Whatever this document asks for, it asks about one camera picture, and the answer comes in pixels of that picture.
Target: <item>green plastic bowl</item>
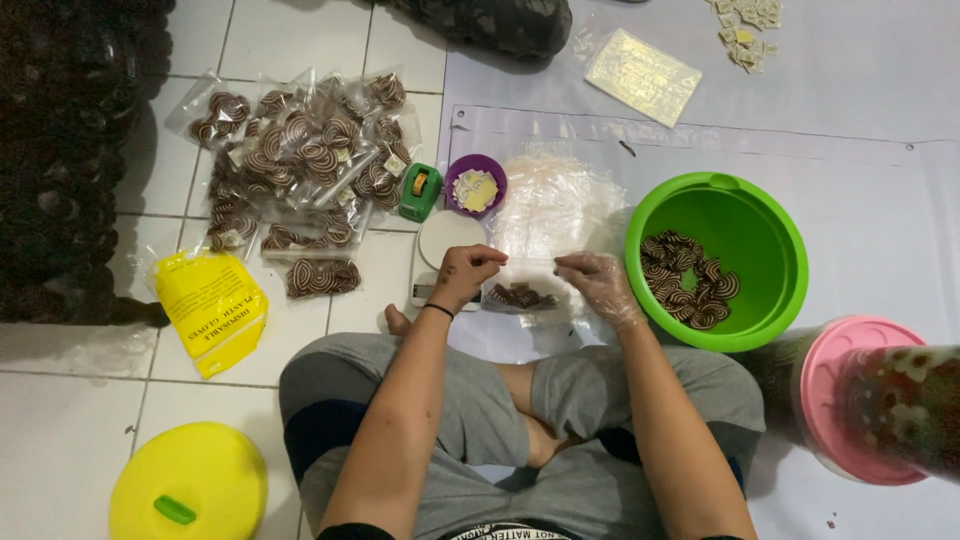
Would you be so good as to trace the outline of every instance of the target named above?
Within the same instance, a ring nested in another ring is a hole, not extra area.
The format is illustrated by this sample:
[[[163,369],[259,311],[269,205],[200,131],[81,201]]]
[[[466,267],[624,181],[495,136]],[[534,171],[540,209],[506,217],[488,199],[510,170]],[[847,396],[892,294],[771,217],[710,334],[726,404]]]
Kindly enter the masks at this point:
[[[685,234],[720,257],[740,292],[730,317],[708,331],[674,319],[654,298],[640,268],[640,242],[667,229]],[[755,349],[790,326],[808,280],[804,241],[786,211],[759,187],[735,176],[699,172],[670,179],[640,201],[627,228],[627,275],[640,306],[684,343],[718,353]]]

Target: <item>bare foot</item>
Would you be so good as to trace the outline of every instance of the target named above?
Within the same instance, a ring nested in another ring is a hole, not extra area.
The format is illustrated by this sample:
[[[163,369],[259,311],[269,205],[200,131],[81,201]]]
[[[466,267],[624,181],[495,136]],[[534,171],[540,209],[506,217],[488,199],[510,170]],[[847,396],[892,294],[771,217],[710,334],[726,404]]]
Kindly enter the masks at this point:
[[[554,455],[564,448],[569,448],[584,442],[576,435],[566,439],[557,437],[557,433],[546,425],[540,418],[520,413],[523,423],[527,426],[530,436],[530,457],[527,458],[527,467],[542,469]]]
[[[390,335],[406,337],[410,333],[410,327],[413,326],[413,323],[393,304],[383,310],[383,316],[387,318],[387,330]]]

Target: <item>gray sweatpants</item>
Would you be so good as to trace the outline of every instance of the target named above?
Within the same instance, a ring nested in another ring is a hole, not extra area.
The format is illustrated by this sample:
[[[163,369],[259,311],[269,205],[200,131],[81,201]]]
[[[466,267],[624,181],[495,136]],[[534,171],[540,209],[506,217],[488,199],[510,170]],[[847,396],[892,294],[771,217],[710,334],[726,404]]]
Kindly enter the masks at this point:
[[[284,438],[312,528],[349,450],[352,432],[344,431],[357,425],[349,419],[362,417],[399,343],[385,335],[330,335],[304,347],[280,377]],[[754,379],[723,355],[664,350],[742,482],[764,431]],[[586,347],[540,360],[531,400],[558,434],[587,442],[558,453],[533,486],[511,493],[467,465],[523,467],[530,452],[525,424],[494,364],[447,349],[443,416],[414,536],[432,540],[471,525],[537,518],[588,539],[665,537],[630,432],[619,350]]]

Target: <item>wristband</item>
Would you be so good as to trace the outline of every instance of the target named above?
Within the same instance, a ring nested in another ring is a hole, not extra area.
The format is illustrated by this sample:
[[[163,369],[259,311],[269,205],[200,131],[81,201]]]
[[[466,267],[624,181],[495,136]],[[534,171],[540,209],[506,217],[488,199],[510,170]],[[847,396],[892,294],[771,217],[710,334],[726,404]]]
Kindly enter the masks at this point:
[[[436,304],[424,304],[423,307],[433,307],[434,309],[439,309],[440,311],[449,315],[451,321],[453,320],[453,311],[450,311],[446,307],[437,306]]]

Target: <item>digital kitchen scale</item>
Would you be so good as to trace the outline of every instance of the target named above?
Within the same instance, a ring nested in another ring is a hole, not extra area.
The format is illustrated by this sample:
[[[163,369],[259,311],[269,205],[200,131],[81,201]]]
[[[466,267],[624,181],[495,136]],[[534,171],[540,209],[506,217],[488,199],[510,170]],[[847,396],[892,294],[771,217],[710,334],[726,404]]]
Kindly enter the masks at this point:
[[[456,246],[487,244],[487,234],[477,220],[453,210],[434,213],[420,226],[414,240],[413,266],[410,269],[410,303],[423,307],[437,285],[438,271],[446,250]],[[480,309],[482,293],[478,292],[463,311]]]

